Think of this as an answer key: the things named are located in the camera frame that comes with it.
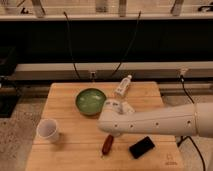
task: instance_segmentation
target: wire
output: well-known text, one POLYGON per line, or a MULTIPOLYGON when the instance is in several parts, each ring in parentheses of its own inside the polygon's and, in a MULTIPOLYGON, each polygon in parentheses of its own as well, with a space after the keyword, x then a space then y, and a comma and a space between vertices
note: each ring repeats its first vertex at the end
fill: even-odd
POLYGON ((67 41, 68 41, 68 45, 69 45, 69 53, 70 53, 70 56, 72 58, 72 63, 73 63, 73 66, 74 66, 74 69, 75 69, 75 73, 78 77, 78 79, 81 79, 81 76, 76 68, 76 65, 75 65, 75 59, 73 57, 73 50, 72 50, 72 40, 71 40, 71 29, 70 29, 70 23, 69 23, 69 18, 68 18, 68 15, 67 13, 64 11, 63 14, 65 15, 66 17, 66 20, 67 20, 67 41))
POLYGON ((185 140, 187 140, 187 139, 190 139, 190 141, 192 142, 193 146, 194 146, 195 149, 197 150, 197 153, 198 153, 198 155, 199 155, 199 157, 200 157, 200 159, 201 159, 201 162, 202 162, 203 171, 206 171, 206 164, 205 164, 204 158, 203 158, 203 156, 202 156, 202 154, 201 154, 201 152, 200 152, 198 146, 196 145, 196 143, 195 143, 194 140, 192 139, 192 137, 190 137, 190 136, 184 137, 184 138, 182 139, 181 143, 178 145, 178 147, 180 147, 180 145, 181 145, 185 140))
MULTIPOLYGON (((180 79, 181 79, 181 84, 182 84, 182 88, 183 88, 184 93, 185 93, 186 96, 189 98, 189 100, 194 104, 194 103, 195 103, 194 100, 192 99, 192 97, 189 95, 189 93, 188 93, 188 92, 186 91, 186 89, 185 89, 185 80, 184 80, 184 76, 181 75, 181 76, 180 76, 180 79)), ((206 164, 205 164, 205 161, 204 161, 204 159, 203 159, 203 156, 202 156, 202 154, 201 154, 201 152, 200 152, 198 146, 196 145, 196 143, 195 143, 194 140, 192 139, 192 137, 190 137, 190 136, 186 136, 186 137, 181 136, 180 138, 181 138, 181 140, 177 143, 177 146, 180 147, 181 144, 182 144, 185 140, 190 139, 190 141, 192 142, 193 146, 194 146, 195 149, 197 150, 198 155, 199 155, 199 157, 200 157, 200 159, 201 159, 201 161, 202 161, 203 171, 206 171, 206 164)))
POLYGON ((20 7, 26 0, 22 0, 21 2, 18 3, 18 5, 16 5, 16 7, 20 7))
POLYGON ((138 32, 138 25, 139 25, 139 21, 140 21, 140 18, 141 18, 141 11, 139 11, 138 13, 138 18, 137 18, 137 23, 136 23, 136 26, 135 26, 135 30, 134 30, 134 33, 133 33, 133 36, 132 36, 132 39, 131 41, 129 42, 129 45, 124 53, 124 56, 123 58, 120 60, 118 66, 116 67, 116 69, 112 72, 112 74, 110 74, 109 78, 112 78, 116 73, 117 71, 119 70, 119 68, 121 67, 123 61, 125 60, 125 58, 128 56, 129 54, 129 51, 130 49, 132 48, 134 42, 135 42, 135 38, 136 38, 136 35, 137 35, 137 32, 138 32))
POLYGON ((184 76, 181 75, 181 76, 180 76, 180 79, 181 79, 181 84, 182 84, 182 88, 183 88, 184 93, 185 93, 186 96, 189 98, 189 100, 194 104, 194 103, 195 103, 194 100, 192 99, 192 97, 189 95, 189 93, 188 93, 188 92, 186 91, 186 89, 185 89, 185 80, 184 80, 184 76))

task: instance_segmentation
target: power outlet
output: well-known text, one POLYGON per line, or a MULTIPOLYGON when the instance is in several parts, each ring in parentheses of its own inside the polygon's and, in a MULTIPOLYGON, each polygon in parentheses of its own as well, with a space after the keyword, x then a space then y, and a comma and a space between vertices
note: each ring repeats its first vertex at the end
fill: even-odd
POLYGON ((89 71, 89 78, 91 80, 97 79, 97 71, 89 71))
POLYGON ((185 77, 186 73, 189 71, 188 68, 182 68, 180 69, 180 75, 179 76, 183 76, 185 77))

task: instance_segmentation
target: paper cup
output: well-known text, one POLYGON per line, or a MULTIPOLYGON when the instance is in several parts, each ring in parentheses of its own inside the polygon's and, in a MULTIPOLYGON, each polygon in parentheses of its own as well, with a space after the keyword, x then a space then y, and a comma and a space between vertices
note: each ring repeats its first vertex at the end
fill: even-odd
POLYGON ((37 126, 37 135, 51 143, 58 141, 58 124, 54 119, 43 119, 37 126))

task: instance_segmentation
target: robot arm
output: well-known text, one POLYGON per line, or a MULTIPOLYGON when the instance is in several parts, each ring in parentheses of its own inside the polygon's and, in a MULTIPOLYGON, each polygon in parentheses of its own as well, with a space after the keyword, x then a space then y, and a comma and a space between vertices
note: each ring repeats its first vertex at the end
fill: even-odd
POLYGON ((99 117, 98 127, 112 135, 140 133, 213 137, 213 103, 124 114, 119 101, 108 99, 99 117))

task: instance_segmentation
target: small bottle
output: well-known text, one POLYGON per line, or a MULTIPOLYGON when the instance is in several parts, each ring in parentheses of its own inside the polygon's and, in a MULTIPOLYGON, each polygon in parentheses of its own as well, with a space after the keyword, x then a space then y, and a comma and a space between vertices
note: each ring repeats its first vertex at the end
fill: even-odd
POLYGON ((115 89, 115 94, 124 97, 130 83, 131 83, 132 76, 128 75, 127 77, 123 78, 118 87, 115 89))

